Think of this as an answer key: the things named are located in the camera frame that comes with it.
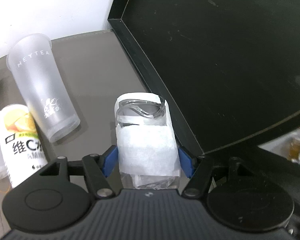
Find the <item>clear cup with white label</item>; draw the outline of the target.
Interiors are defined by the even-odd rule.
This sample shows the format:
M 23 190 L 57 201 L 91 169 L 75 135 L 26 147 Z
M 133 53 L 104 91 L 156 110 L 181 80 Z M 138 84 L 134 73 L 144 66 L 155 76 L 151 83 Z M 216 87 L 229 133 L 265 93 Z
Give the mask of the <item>clear cup with white label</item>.
M 168 101 L 126 93 L 114 106 L 119 172 L 126 189 L 177 189 L 181 174 Z

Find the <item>frosted HEYTEA plastic cup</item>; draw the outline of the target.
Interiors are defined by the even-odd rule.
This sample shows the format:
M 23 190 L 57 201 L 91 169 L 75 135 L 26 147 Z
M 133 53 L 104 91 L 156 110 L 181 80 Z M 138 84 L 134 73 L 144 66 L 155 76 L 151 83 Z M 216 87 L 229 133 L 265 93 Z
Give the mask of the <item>frosted HEYTEA plastic cup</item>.
M 31 34 L 16 42 L 7 54 L 6 64 L 30 113 L 49 142 L 56 142 L 80 124 L 65 88 L 51 40 Z

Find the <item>yellow label vitamin bottle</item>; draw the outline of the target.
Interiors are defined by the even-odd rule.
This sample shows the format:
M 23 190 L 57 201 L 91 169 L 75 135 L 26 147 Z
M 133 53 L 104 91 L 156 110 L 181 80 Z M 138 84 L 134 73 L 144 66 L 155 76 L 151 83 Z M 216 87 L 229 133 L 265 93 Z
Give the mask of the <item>yellow label vitamin bottle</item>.
M 25 105 L 0 110 L 0 147 L 12 188 L 47 163 L 34 119 Z

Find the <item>black cardboard box tray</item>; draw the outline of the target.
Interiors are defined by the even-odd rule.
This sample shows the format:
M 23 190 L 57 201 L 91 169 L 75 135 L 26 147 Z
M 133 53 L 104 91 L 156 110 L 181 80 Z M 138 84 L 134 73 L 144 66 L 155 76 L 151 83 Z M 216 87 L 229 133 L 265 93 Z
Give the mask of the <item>black cardboard box tray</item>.
M 300 126 L 300 0 L 114 0 L 108 22 L 192 153 Z

